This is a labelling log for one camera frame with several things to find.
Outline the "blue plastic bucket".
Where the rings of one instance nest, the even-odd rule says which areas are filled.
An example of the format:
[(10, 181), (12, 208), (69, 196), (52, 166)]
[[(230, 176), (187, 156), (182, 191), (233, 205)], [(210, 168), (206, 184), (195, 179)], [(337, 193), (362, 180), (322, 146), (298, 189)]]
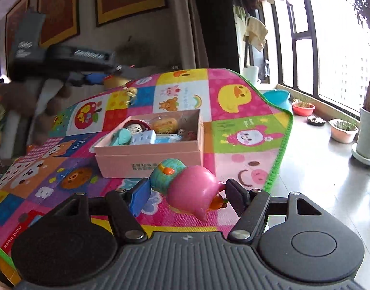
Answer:
[(287, 90), (270, 90), (263, 93), (263, 96), (272, 104), (292, 112), (290, 93)]

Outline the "white tall plant pot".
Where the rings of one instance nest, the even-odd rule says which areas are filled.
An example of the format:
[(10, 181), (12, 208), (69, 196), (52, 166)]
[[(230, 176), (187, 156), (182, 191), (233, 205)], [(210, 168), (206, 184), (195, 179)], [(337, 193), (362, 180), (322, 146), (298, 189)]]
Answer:
[(370, 166), (370, 112), (360, 109), (360, 131), (358, 141), (352, 145), (352, 156)]

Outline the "colourful cartoon play mat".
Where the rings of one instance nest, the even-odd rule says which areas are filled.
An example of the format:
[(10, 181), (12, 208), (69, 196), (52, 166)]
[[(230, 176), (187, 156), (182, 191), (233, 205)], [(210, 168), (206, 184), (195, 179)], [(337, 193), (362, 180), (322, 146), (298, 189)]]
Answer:
[(293, 116), (228, 69), (179, 70), (134, 80), (61, 111), (49, 139), (0, 178), (0, 271), (13, 284), (13, 242), (77, 192), (130, 189), (167, 159), (202, 165), (221, 182), (269, 190)]

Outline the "red hat crochet doll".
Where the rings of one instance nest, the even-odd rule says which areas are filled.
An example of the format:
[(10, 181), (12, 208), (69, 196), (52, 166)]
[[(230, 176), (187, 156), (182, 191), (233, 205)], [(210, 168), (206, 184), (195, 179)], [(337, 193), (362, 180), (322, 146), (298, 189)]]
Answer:
[(131, 120), (127, 121), (123, 125), (123, 128), (126, 128), (126, 129), (130, 130), (132, 136), (134, 134), (138, 134), (138, 133), (141, 133), (143, 131), (148, 131), (148, 130), (152, 129), (151, 126), (146, 121), (139, 120), (139, 119), (131, 119)]

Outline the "bagged brown snack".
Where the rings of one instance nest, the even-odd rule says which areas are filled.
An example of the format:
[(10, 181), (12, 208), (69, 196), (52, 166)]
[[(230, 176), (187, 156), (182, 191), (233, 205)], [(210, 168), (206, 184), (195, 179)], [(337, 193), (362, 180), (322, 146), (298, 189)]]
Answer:
[(159, 118), (151, 123), (156, 134), (175, 134), (178, 131), (178, 121), (172, 117)]

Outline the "hanging yellow towel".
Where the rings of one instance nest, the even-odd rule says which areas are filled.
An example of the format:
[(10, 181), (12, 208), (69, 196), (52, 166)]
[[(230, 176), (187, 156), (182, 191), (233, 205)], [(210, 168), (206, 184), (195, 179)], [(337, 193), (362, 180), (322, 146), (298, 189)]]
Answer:
[(268, 30), (260, 20), (252, 16), (248, 17), (243, 41), (252, 45), (257, 51), (262, 51), (265, 48), (267, 34)]

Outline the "middle picture frame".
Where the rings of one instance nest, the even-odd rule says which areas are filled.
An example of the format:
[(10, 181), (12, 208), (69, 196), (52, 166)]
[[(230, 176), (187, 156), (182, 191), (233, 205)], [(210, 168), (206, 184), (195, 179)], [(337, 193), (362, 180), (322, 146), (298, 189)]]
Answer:
[(79, 35), (79, 0), (38, 0), (37, 11), (45, 14), (39, 41), (41, 47)]

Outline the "beige flower pot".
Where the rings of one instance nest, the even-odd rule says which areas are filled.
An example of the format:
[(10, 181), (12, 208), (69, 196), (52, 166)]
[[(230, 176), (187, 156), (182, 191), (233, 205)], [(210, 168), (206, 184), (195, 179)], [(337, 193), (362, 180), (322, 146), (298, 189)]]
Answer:
[(352, 143), (359, 132), (359, 128), (354, 123), (341, 119), (331, 119), (329, 125), (331, 138), (339, 143)]

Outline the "green teal plastic toy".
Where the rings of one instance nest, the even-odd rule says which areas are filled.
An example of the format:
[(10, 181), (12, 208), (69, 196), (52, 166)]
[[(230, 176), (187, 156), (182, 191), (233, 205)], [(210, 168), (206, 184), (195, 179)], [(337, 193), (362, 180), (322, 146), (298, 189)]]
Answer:
[(131, 138), (132, 138), (131, 131), (126, 128), (122, 128), (113, 134), (109, 146), (115, 147), (128, 145), (130, 143)]

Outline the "dark round dish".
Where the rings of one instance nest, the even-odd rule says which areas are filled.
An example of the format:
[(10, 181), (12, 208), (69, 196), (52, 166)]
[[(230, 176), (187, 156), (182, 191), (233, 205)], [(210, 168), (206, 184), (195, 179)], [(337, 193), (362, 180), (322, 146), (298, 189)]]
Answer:
[(311, 126), (324, 126), (326, 123), (326, 121), (319, 117), (319, 116), (316, 116), (316, 115), (310, 115), (307, 117), (307, 124), (311, 125)]

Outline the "pink cardboard box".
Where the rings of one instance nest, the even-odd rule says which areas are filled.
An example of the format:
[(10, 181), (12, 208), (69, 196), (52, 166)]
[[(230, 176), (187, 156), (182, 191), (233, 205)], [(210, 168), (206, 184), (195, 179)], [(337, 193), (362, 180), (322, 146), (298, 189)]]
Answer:
[[(185, 141), (144, 145), (111, 146), (114, 135), (129, 122), (145, 122), (174, 118), (190, 137)], [(203, 165), (204, 127), (200, 110), (175, 111), (129, 116), (94, 146), (95, 159), (103, 177), (142, 178), (165, 159), (179, 159), (188, 166)]]

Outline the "pink flower pot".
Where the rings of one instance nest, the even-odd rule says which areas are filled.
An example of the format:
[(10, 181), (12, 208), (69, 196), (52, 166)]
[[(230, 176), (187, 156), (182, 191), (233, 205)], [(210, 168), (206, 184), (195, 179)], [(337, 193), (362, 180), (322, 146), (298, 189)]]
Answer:
[(315, 106), (311, 103), (298, 102), (292, 103), (292, 111), (299, 116), (311, 116), (315, 110)]

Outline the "white plastic adapter block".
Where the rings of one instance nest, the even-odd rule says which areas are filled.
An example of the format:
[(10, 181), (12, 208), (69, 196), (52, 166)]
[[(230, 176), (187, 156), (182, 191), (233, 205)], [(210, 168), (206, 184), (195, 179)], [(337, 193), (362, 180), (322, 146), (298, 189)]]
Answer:
[(156, 140), (156, 133), (154, 130), (143, 131), (134, 134), (131, 138), (130, 145), (149, 145), (154, 144)]

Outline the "blue cotton pad packet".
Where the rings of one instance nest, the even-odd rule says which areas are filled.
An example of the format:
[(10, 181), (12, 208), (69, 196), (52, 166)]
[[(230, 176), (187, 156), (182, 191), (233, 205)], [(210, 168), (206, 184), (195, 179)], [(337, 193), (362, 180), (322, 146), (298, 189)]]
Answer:
[(155, 137), (155, 144), (161, 143), (176, 143), (182, 140), (182, 137), (178, 134), (157, 134)]

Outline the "pink pig toy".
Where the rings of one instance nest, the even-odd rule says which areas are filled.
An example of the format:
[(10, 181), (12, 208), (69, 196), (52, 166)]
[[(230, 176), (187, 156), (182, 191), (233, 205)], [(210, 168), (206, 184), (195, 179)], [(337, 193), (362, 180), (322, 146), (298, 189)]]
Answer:
[(164, 195), (168, 205), (179, 212), (207, 220), (207, 212), (226, 208), (228, 199), (220, 192), (225, 184), (203, 166), (186, 166), (178, 159), (159, 163), (149, 176), (151, 188)]

